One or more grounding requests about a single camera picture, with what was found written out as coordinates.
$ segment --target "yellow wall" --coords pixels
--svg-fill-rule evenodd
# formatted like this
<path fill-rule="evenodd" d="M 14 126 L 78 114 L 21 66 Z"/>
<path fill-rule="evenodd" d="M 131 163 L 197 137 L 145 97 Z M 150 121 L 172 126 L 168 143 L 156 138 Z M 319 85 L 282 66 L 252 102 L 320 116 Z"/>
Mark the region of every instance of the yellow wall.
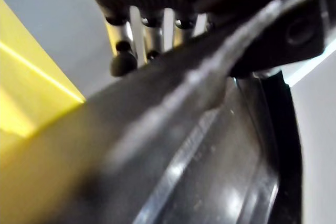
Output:
<path fill-rule="evenodd" d="M 0 156 L 85 98 L 0 0 Z"/>

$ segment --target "white wall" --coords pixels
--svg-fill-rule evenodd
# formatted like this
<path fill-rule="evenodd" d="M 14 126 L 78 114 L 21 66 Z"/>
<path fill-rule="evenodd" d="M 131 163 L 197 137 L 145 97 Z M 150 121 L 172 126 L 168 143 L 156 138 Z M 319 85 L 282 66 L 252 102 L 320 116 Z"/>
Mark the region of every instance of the white wall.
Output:
<path fill-rule="evenodd" d="M 336 223 L 336 53 L 291 91 L 303 148 L 303 223 Z"/>

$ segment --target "black rubber cap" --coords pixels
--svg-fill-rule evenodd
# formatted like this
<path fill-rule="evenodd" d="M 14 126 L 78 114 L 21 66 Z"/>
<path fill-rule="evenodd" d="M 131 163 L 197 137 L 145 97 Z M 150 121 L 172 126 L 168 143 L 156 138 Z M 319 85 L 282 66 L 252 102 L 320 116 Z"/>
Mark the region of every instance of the black rubber cap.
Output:
<path fill-rule="evenodd" d="M 138 61 L 130 52 L 121 52 L 111 63 L 110 71 L 114 77 L 124 76 L 138 68 Z"/>

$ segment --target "yellow surface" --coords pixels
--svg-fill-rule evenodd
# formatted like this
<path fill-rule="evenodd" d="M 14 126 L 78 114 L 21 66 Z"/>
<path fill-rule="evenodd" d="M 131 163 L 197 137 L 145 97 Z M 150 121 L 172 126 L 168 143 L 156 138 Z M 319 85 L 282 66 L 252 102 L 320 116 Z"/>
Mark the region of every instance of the yellow surface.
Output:
<path fill-rule="evenodd" d="M 76 141 L 58 136 L 53 141 L 29 138 L 84 101 L 0 0 L 1 223 L 35 223 L 47 218 L 101 156 L 80 137 Z"/>
<path fill-rule="evenodd" d="M 24 139 L 85 101 L 4 0 L 0 0 L 1 167 Z M 15 140 L 5 135 L 16 135 Z"/>

